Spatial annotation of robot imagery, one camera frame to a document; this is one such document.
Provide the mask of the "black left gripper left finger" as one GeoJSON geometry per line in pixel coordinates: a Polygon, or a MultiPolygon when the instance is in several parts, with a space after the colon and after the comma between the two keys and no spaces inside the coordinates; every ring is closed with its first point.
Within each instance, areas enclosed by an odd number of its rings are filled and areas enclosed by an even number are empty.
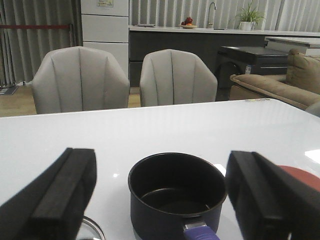
{"type": "Polygon", "coordinates": [[[97,182],[93,149],[66,148],[0,207],[2,240],[74,240],[97,182]]]}

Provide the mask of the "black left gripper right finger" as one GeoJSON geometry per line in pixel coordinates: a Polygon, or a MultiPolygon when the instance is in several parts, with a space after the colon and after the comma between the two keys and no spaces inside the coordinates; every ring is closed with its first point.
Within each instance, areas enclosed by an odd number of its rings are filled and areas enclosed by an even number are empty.
{"type": "Polygon", "coordinates": [[[225,181],[243,239],[320,238],[320,192],[261,154],[233,150],[225,181]]]}

